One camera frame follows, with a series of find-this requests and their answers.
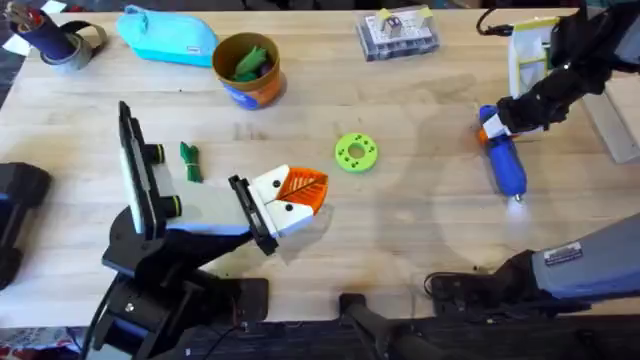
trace white label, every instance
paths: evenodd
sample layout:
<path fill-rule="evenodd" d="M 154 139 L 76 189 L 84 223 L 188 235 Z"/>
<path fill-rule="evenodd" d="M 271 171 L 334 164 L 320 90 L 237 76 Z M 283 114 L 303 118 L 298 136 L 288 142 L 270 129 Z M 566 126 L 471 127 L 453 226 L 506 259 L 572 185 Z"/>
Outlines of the white label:
<path fill-rule="evenodd" d="M 200 54 L 199 46 L 187 46 L 187 52 L 190 54 Z"/>
<path fill-rule="evenodd" d="M 547 266 L 572 261 L 582 257 L 582 245 L 579 242 L 573 242 L 553 250 L 547 250 L 543 256 Z"/>

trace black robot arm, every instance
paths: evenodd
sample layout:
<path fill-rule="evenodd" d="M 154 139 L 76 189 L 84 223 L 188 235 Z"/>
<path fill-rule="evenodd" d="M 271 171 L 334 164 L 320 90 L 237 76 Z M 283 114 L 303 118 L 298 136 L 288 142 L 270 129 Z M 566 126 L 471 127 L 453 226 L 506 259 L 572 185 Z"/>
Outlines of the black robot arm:
<path fill-rule="evenodd" d="M 555 69 L 517 99 L 498 101 L 498 116 L 517 134 L 566 119 L 586 94 L 602 94 L 614 70 L 640 71 L 640 1 L 616 4 L 589 18 L 587 9 L 560 19 L 551 33 Z"/>

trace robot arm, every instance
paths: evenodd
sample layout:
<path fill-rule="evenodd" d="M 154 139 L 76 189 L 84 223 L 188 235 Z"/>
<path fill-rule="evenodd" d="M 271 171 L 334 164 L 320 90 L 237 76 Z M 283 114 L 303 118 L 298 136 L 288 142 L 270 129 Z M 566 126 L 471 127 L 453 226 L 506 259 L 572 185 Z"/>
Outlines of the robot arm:
<path fill-rule="evenodd" d="M 123 102 L 119 121 L 129 206 L 114 220 L 102 257 L 118 275 L 80 358 L 91 340 L 93 350 L 110 345 L 134 359 L 179 358 L 199 326 L 264 320 L 266 279 L 222 279 L 199 267 L 251 240 L 272 254 L 278 238 L 318 212 L 327 175 L 282 165 L 251 181 L 233 176 L 228 188 L 190 183 L 171 177 L 163 146 L 145 143 Z"/>
<path fill-rule="evenodd" d="M 640 1 L 619 3 L 589 18 L 586 8 L 563 17 L 551 34 L 555 68 L 531 90 L 498 101 L 483 124 L 489 139 L 520 134 L 566 119 L 569 106 L 586 94 L 602 94 L 613 70 L 640 71 Z"/>
<path fill-rule="evenodd" d="M 489 139 L 548 130 L 565 120 L 576 100 L 601 94 L 614 70 L 640 71 L 640 1 L 615 4 L 592 18 L 583 8 L 562 18 L 551 40 L 556 69 L 521 97 L 498 101 L 483 123 Z M 425 291 L 437 315 L 482 322 L 555 316 L 638 296 L 639 224 L 640 214 L 556 248 L 527 250 L 493 274 L 432 273 Z"/>

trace wooden table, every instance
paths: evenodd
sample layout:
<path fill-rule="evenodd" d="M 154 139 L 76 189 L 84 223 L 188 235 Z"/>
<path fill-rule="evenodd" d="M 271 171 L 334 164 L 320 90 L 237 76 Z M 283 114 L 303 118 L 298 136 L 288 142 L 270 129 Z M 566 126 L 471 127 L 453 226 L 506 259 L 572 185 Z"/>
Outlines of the wooden table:
<path fill-rule="evenodd" d="M 363 59 L 353 13 L 196 14 L 220 37 L 256 31 L 278 44 L 286 93 L 259 111 L 236 106 L 210 69 L 137 58 L 114 30 L 118 14 L 57 17 L 100 24 L 111 43 L 68 76 L 32 53 L 0 112 L 2 161 L 26 161 L 55 178 L 22 270 L 0 293 L 0 327 L 86 325 L 111 281 L 100 259 L 125 206 L 118 100 L 131 106 L 149 142 L 166 145 L 176 177 L 185 176 L 180 141 L 200 147 L 213 185 L 283 163 L 329 174 L 316 221 L 282 239 L 276 255 L 248 245 L 206 266 L 222 276 L 268 278 L 273 321 L 335 318 L 346 291 L 366 294 L 388 317 L 430 316 L 427 273 L 492 268 L 640 211 L 640 167 L 610 161 L 582 105 L 549 133 L 518 141 L 529 192 L 526 209 L 508 209 L 473 136 L 477 108 L 507 93 L 507 40 L 477 35 L 480 14 L 436 11 L 438 52 L 373 63 Z M 531 15 L 500 10 L 490 21 Z M 366 174 L 346 173 L 333 158 L 337 139 L 354 131 L 380 148 Z M 626 300 L 596 311 L 639 309 Z"/>

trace cup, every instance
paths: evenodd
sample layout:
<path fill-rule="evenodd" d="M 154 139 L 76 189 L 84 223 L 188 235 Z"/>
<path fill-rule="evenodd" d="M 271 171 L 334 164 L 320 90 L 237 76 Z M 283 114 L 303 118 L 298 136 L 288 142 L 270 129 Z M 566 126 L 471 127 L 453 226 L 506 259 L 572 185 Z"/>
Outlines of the cup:
<path fill-rule="evenodd" d="M 254 46 L 267 50 L 273 64 L 271 70 L 258 79 L 233 81 L 236 65 Z M 280 80 L 280 55 L 276 44 L 268 37 L 257 33 L 239 33 L 218 44 L 213 51 L 213 70 L 231 98 L 248 110 L 259 109 L 276 98 L 282 87 Z"/>

